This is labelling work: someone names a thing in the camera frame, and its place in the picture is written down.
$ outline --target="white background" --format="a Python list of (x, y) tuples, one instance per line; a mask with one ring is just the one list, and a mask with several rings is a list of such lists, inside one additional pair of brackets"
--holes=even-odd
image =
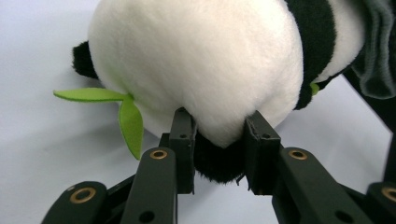
[[(53, 90), (98, 86), (71, 67), (98, 0), (0, 0), (0, 223), (39, 223), (68, 187), (108, 188), (135, 173), (116, 104), (69, 103)], [(339, 77), (276, 128), (286, 147), (313, 152), (340, 183), (360, 192), (382, 178), (390, 133)], [(144, 149), (158, 139), (145, 134)], [(179, 223), (277, 223), (270, 197), (196, 176), (179, 195)]]

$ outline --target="stuffed panda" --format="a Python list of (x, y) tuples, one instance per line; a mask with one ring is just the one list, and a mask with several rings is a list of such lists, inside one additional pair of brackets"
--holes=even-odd
[(392, 10), (386, 0), (102, 0), (74, 67), (131, 94), (157, 136), (185, 107), (196, 169), (225, 183), (243, 173), (239, 139), (256, 110), (276, 126), (350, 67), (368, 95), (395, 95)]

